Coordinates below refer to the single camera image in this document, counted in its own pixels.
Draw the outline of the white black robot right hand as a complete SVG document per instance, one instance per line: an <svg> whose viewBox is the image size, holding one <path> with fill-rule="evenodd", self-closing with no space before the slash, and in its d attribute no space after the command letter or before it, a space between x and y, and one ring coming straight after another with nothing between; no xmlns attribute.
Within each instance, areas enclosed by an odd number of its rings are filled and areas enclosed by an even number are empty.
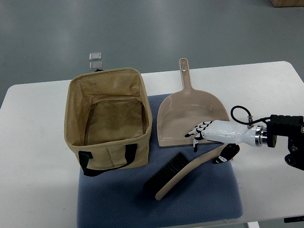
<svg viewBox="0 0 304 228"><path fill-rule="evenodd" d="M194 136L193 149L195 152L198 150L198 144L201 140L225 144L226 146L219 156L212 161L213 164L220 164L228 162L239 152L240 143L254 147L261 146L263 133L264 127L260 125L248 127L240 123L214 120L199 123L185 134L185 137Z"/></svg>

